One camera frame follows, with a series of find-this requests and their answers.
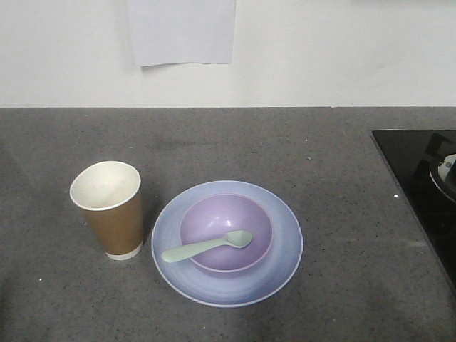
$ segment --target spoon bowl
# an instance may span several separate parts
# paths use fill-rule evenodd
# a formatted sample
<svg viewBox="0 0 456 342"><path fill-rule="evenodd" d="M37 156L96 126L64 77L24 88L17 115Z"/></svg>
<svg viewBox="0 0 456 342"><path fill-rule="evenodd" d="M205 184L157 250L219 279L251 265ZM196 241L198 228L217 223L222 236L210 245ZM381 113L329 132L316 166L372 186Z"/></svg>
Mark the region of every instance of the spoon bowl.
<svg viewBox="0 0 456 342"><path fill-rule="evenodd" d="M248 230L233 230L225 233L223 239L232 247L244 248L252 241L253 237Z"/></svg>

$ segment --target spoon handle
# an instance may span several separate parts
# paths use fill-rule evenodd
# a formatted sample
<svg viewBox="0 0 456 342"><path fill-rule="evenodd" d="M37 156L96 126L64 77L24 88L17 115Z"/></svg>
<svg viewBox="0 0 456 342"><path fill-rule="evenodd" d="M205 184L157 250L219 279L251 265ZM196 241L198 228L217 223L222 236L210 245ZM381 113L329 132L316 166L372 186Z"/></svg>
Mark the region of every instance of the spoon handle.
<svg viewBox="0 0 456 342"><path fill-rule="evenodd" d="M213 239L196 242L194 244L184 244L175 248L167 249L162 253L162 259L166 262L177 262L191 258L199 253L205 252L218 246L227 244L225 239Z"/></svg>

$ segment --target white cup base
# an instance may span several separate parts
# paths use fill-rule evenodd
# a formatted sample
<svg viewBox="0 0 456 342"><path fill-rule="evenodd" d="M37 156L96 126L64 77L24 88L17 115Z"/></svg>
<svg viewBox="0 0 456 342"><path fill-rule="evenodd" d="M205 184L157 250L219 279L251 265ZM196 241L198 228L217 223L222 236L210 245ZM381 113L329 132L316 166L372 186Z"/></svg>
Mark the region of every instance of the white cup base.
<svg viewBox="0 0 456 342"><path fill-rule="evenodd" d="M141 250L141 247L143 246L143 242L144 241L141 241L140 245L138 247L136 247L134 250L132 250L131 252L128 252L127 254L121 254L121 255L115 255L115 254L109 254L109 253L106 253L106 255L108 257L110 257L111 259L113 260L117 260L117 261L122 261L122 260L128 260L128 259L131 259L133 258L136 254L138 254Z"/></svg>

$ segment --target white wall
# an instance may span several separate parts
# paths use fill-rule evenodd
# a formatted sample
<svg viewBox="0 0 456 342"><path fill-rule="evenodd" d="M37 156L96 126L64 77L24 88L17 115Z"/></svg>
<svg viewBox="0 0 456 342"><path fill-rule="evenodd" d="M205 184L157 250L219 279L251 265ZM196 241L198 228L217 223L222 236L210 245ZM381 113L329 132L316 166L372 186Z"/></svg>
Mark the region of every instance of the white wall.
<svg viewBox="0 0 456 342"><path fill-rule="evenodd" d="M133 65L125 0L0 1L1 107L456 105L456 1L238 0L233 64Z"/></svg>

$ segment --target purple bowl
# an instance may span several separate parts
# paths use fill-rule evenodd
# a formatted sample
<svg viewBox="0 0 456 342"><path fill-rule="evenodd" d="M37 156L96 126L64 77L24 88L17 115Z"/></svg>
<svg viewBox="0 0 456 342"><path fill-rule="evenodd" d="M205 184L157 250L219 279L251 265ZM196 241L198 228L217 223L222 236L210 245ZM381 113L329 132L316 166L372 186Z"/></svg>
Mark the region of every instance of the purple bowl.
<svg viewBox="0 0 456 342"><path fill-rule="evenodd" d="M272 224L267 213L249 198L218 194L192 205L182 218L180 241L192 244L217 239L232 230L244 229L253 240L242 249L220 246L192 258L203 269L236 272L248 269L267 254L272 245Z"/></svg>

